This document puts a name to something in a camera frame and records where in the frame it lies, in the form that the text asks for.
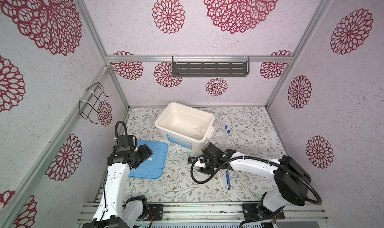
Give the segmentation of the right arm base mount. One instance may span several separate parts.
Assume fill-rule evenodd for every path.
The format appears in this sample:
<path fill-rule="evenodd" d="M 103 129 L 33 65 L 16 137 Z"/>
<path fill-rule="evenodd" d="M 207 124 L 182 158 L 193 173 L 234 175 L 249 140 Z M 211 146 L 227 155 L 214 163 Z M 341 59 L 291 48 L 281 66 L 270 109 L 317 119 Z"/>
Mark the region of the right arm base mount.
<path fill-rule="evenodd" d="M 242 204 L 242 210 L 245 220 L 259 220 L 265 217 L 268 217 L 268 220 L 285 219 L 285 214 L 282 210 L 272 216 L 274 211 L 268 210 L 259 203 L 244 203 Z"/>

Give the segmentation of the white plastic storage bin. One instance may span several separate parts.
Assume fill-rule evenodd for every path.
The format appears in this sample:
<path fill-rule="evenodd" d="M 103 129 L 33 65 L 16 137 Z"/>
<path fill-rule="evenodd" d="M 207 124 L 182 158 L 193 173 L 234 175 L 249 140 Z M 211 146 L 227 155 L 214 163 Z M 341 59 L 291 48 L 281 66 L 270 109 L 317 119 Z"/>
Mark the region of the white plastic storage bin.
<path fill-rule="evenodd" d="M 155 127 L 164 140 L 193 151 L 201 151 L 216 129 L 209 112 L 171 102 L 160 113 Z"/>

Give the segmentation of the blue capped test tube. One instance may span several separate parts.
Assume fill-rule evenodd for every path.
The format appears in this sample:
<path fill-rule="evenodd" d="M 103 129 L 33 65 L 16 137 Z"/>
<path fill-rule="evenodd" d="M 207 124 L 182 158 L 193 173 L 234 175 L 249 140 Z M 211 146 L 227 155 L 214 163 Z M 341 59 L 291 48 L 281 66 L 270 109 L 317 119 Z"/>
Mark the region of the blue capped test tube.
<path fill-rule="evenodd" d="M 231 135 L 231 131 L 227 130 L 226 136 L 225 136 L 225 145 L 229 144 L 230 135 Z"/>
<path fill-rule="evenodd" d="M 228 126 L 225 125 L 225 128 L 224 128 L 224 134 L 223 134 L 223 139 L 226 139 L 226 137 L 227 137 L 227 132 L 228 132 Z"/>

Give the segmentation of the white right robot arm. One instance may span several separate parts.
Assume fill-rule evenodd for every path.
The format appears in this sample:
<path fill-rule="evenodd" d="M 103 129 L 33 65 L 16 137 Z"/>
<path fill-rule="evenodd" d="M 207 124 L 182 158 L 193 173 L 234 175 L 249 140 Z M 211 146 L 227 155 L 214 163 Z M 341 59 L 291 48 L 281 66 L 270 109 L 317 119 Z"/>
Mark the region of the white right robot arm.
<path fill-rule="evenodd" d="M 257 205 L 259 216 L 270 215 L 286 205 L 304 206 L 308 199 L 308 186 L 311 177 L 290 156 L 280 159 L 263 159 L 245 155 L 234 149 L 222 151 L 212 143 L 203 147 L 199 156 L 188 157 L 191 167 L 198 166 L 198 172 L 208 175 L 204 184 L 211 180 L 220 170 L 232 170 L 263 176 L 275 182 L 276 187 L 266 192 Z"/>

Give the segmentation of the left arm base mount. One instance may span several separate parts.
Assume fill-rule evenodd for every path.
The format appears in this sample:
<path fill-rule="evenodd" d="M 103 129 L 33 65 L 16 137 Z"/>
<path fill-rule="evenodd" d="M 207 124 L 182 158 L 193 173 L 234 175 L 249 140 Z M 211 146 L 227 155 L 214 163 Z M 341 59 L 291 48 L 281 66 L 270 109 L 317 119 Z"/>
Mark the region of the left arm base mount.
<path fill-rule="evenodd" d="M 149 204 L 144 209 L 144 214 L 138 218 L 138 221 L 162 221 L 164 213 L 163 204 Z"/>

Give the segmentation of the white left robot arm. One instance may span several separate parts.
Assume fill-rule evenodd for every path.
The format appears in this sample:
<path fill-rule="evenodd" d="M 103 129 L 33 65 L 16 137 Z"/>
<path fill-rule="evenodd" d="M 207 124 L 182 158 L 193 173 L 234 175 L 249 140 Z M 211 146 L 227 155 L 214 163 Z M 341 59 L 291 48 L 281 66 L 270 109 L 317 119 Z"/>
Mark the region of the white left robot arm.
<path fill-rule="evenodd" d="M 138 148 L 116 148 L 107 159 L 107 174 L 103 187 L 103 197 L 92 221 L 84 228 L 135 228 L 137 220 L 145 219 L 149 212 L 145 196 L 128 199 L 123 204 L 124 183 L 132 169 L 153 155 L 147 145 Z"/>

